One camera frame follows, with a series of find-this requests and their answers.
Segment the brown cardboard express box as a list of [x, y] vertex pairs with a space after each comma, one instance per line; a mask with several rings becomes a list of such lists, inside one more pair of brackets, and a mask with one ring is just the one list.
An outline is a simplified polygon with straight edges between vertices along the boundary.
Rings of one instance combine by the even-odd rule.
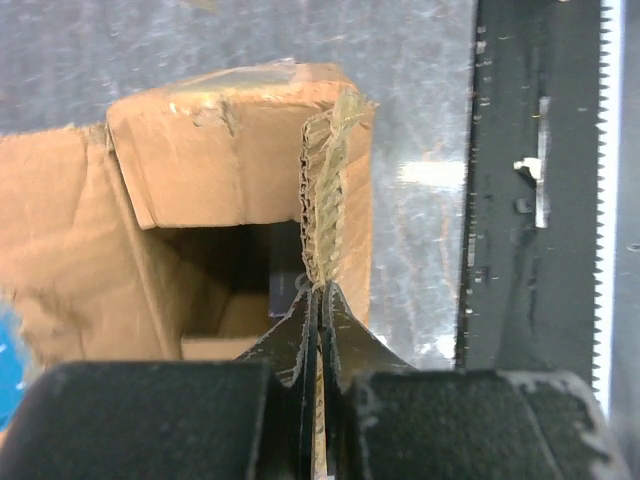
[[284, 222], [311, 283], [337, 282], [367, 322], [374, 113], [337, 65], [281, 62], [4, 136], [1, 303], [26, 358], [230, 356], [268, 326]]

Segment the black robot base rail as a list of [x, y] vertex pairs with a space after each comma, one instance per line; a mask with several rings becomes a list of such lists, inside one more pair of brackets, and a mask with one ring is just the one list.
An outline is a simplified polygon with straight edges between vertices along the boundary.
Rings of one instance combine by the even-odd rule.
[[481, 1], [455, 362], [569, 370], [610, 407], [621, 1]]

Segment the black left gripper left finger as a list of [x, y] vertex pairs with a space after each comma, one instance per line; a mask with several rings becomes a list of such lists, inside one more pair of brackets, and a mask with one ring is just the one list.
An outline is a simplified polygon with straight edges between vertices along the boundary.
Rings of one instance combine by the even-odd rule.
[[319, 298], [298, 292], [284, 318], [240, 355], [268, 367], [259, 428], [257, 479], [310, 479], [316, 393]]

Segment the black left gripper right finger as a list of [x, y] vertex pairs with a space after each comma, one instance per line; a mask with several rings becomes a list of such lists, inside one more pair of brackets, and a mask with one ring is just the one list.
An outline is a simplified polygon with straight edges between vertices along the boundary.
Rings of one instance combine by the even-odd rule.
[[328, 473], [344, 479], [347, 394], [354, 377], [366, 372], [413, 371], [414, 366], [386, 347], [352, 313], [340, 286], [322, 293], [319, 341], [322, 346]]

